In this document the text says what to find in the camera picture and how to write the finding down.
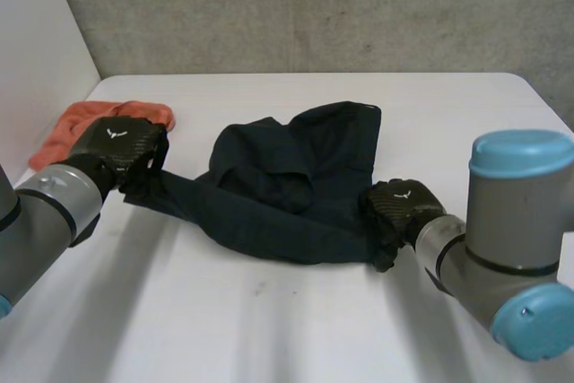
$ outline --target concrete wall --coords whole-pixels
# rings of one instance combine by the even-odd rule
[[[574,0],[68,1],[104,77],[507,71],[574,126]]]

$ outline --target dark navy cloth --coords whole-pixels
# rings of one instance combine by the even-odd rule
[[[340,102],[226,127],[209,171],[196,180],[166,171],[126,192],[126,202],[199,225],[246,255],[316,264],[369,262],[380,239],[361,215],[372,186],[380,109]]]

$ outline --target table surface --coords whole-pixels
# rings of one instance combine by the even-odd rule
[[[373,178],[417,178],[465,216],[473,140],[502,128],[571,134],[511,74],[119,76],[90,100],[171,106],[165,164],[194,178],[224,127],[356,100],[381,107]],[[574,244],[559,278],[574,285]],[[566,382],[574,349],[526,363],[438,292],[404,249],[396,267],[295,266],[218,246],[191,223],[122,203],[0,324],[2,382]]]

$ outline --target orange towel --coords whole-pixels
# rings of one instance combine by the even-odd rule
[[[176,119],[170,107],[160,103],[129,102],[76,102],[57,120],[56,127],[44,141],[39,151],[30,157],[28,164],[33,170],[41,170],[50,163],[64,160],[77,139],[94,120],[100,117],[147,118],[152,123],[162,123],[170,131]]]

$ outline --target crumpled fabric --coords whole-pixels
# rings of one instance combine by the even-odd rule
[[[126,192],[126,202],[196,223],[222,246],[253,257],[370,262],[380,233],[365,220],[360,199],[372,186],[380,116],[377,107],[340,102],[285,126],[273,118],[228,126],[204,175],[155,172]]]
[[[29,166],[38,171],[51,163],[63,161],[86,129],[96,119],[103,117],[147,118],[154,124],[164,125],[168,131],[176,125],[171,108],[161,103],[137,100],[123,103],[100,100],[76,102],[57,120],[52,133],[28,160]]]

